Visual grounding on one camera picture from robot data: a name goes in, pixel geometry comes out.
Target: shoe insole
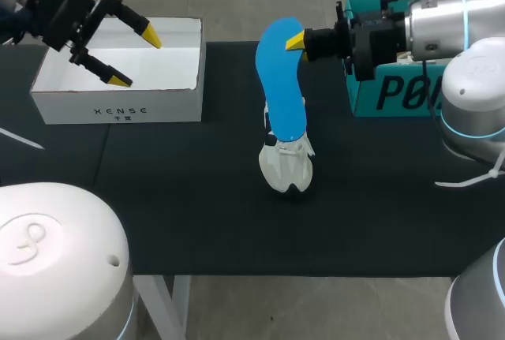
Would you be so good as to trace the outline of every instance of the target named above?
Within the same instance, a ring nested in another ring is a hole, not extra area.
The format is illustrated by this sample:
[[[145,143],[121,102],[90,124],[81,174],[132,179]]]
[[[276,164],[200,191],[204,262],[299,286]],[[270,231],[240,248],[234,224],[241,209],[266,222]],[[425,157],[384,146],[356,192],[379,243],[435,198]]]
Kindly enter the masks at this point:
[[[303,50],[286,50],[286,41],[303,30],[296,18],[275,21],[261,36],[256,70],[268,105],[271,131],[280,141],[295,141],[307,129],[297,70]]]

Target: gray floor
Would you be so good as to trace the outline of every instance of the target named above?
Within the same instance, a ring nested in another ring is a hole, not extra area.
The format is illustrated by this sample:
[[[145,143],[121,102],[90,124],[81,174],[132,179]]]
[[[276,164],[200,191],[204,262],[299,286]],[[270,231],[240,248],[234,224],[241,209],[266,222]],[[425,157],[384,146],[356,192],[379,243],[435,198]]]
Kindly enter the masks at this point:
[[[125,0],[148,17],[203,17],[208,40],[259,39],[285,16],[330,26],[335,1]],[[449,285],[448,278],[197,277],[188,340],[446,340]]]

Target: table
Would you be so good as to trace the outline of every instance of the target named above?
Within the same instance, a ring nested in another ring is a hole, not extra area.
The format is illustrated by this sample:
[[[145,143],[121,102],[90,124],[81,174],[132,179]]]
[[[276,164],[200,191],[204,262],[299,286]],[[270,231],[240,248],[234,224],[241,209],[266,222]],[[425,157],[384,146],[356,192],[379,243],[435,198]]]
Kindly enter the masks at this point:
[[[257,43],[209,43],[201,123],[44,125],[28,94],[42,47],[1,48],[3,185],[58,181],[118,213],[136,275],[454,276],[505,235],[503,180],[441,144],[429,118],[354,118],[336,59],[303,64],[308,192],[264,181]]]

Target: shoe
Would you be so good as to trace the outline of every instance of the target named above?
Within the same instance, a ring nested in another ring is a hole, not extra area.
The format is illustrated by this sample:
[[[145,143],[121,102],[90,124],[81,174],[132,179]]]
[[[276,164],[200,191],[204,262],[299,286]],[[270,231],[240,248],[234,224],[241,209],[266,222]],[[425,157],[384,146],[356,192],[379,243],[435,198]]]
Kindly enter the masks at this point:
[[[266,139],[259,160],[265,180],[278,192],[304,192],[312,180],[312,162],[309,156],[314,156],[307,133],[295,141],[279,141],[271,131],[266,104],[264,126]]]

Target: white cardboard box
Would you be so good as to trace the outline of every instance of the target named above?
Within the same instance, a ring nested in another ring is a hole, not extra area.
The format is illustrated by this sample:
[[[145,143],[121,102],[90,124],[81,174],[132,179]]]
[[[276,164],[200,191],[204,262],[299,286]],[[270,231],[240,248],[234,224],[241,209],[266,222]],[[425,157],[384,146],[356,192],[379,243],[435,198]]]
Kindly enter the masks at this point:
[[[205,41],[201,19],[148,18],[162,42],[156,49],[116,18],[103,20],[89,53],[133,80],[104,84],[69,62],[69,48],[49,49],[31,94],[48,125],[200,121]]]

